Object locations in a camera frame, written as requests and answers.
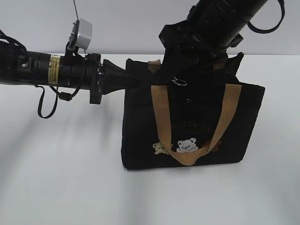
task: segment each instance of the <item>teddy bear embroidery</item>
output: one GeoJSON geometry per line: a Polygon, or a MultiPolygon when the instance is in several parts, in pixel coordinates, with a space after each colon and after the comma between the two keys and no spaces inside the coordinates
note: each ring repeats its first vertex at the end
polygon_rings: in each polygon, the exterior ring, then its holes
{"type": "Polygon", "coordinates": [[[169,155],[169,153],[167,152],[167,150],[164,148],[163,144],[161,142],[158,142],[156,144],[153,144],[152,147],[155,149],[154,154],[158,155],[160,153],[162,154],[166,154],[169,155]]]}
{"type": "Polygon", "coordinates": [[[178,148],[176,149],[176,151],[181,153],[196,151],[199,149],[196,145],[196,142],[197,139],[194,137],[188,140],[178,141],[178,148]]]}

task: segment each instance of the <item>white table surface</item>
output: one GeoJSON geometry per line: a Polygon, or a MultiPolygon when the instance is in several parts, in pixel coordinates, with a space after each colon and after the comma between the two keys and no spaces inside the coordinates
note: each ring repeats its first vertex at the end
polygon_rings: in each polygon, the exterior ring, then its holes
{"type": "MultiPolygon", "coordinates": [[[[162,56],[103,58],[124,68],[162,56]]],[[[266,93],[242,162],[138,172],[121,163],[124,91],[101,105],[80,91],[43,120],[41,89],[1,85],[0,225],[299,225],[299,64],[245,56],[239,79],[266,93]]]]}

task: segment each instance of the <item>black cable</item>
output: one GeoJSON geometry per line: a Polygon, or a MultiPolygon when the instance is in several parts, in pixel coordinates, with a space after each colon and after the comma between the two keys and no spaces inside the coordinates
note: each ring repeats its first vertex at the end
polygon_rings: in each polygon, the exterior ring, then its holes
{"type": "Polygon", "coordinates": [[[78,50],[79,50],[79,47],[75,46],[75,49],[73,51],[74,55],[77,57],[82,57],[80,54],[78,54],[78,50]]]}
{"type": "Polygon", "coordinates": [[[42,88],[43,89],[43,93],[41,95],[41,98],[39,99],[39,103],[38,103],[38,108],[37,108],[37,114],[40,118],[42,119],[48,119],[50,117],[52,117],[56,111],[56,108],[57,108],[57,102],[58,102],[58,95],[56,94],[56,98],[55,98],[55,102],[54,102],[54,106],[53,106],[53,109],[52,111],[50,112],[49,115],[47,116],[43,116],[42,115],[42,107],[43,107],[43,102],[44,102],[44,97],[45,97],[45,88],[43,86],[39,86],[39,85],[35,85],[36,88],[42,88]]]}
{"type": "Polygon", "coordinates": [[[285,1],[278,0],[278,2],[280,4],[280,8],[281,8],[281,19],[275,27],[273,27],[272,29],[269,29],[269,30],[262,30],[262,29],[255,27],[251,22],[248,23],[248,27],[255,33],[259,33],[259,34],[269,34],[269,33],[276,31],[285,17],[285,1]]]}
{"type": "Polygon", "coordinates": [[[55,89],[53,86],[50,86],[51,90],[53,90],[57,95],[58,97],[61,99],[61,100],[64,100],[64,101],[71,101],[76,95],[77,93],[79,92],[81,86],[82,86],[82,83],[84,81],[84,78],[85,78],[85,74],[86,74],[86,68],[85,68],[85,60],[83,59],[82,60],[82,76],[81,76],[81,79],[80,79],[80,82],[77,86],[77,88],[75,89],[75,91],[70,94],[70,93],[66,93],[66,92],[59,92],[57,89],[55,89]]]}
{"type": "Polygon", "coordinates": [[[5,35],[3,31],[1,31],[0,40],[6,40],[10,44],[17,46],[20,49],[20,51],[22,52],[22,54],[19,55],[19,59],[21,60],[21,63],[28,62],[27,49],[19,41],[17,41],[16,39],[14,39],[12,37],[5,35]]]}

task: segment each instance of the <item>yellow label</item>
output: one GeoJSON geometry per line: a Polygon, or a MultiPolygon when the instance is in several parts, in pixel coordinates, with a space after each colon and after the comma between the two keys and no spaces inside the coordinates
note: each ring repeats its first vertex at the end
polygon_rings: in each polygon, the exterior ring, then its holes
{"type": "Polygon", "coordinates": [[[60,70],[60,56],[51,55],[49,62],[48,83],[58,84],[58,73],[60,70]]]}

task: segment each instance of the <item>bag handle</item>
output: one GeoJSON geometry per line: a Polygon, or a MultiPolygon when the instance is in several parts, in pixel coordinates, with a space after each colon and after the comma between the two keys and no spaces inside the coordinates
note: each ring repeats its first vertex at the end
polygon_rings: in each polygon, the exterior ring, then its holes
{"type": "Polygon", "coordinates": [[[276,31],[279,28],[279,26],[281,25],[281,23],[285,17],[285,1],[278,0],[278,2],[280,4],[280,9],[281,9],[281,19],[280,19],[279,23],[272,29],[262,30],[262,29],[255,27],[251,22],[249,22],[248,27],[250,28],[250,30],[254,31],[255,33],[259,33],[259,34],[269,34],[269,33],[276,31]]]}
{"type": "Polygon", "coordinates": [[[241,92],[241,85],[226,84],[222,102],[222,111],[215,133],[210,143],[206,146],[192,152],[182,153],[171,150],[171,119],[168,100],[167,86],[151,86],[152,102],[157,125],[157,133],[160,142],[165,147],[167,152],[183,165],[193,165],[196,160],[208,153],[216,146],[228,125],[233,119],[241,92]]]}

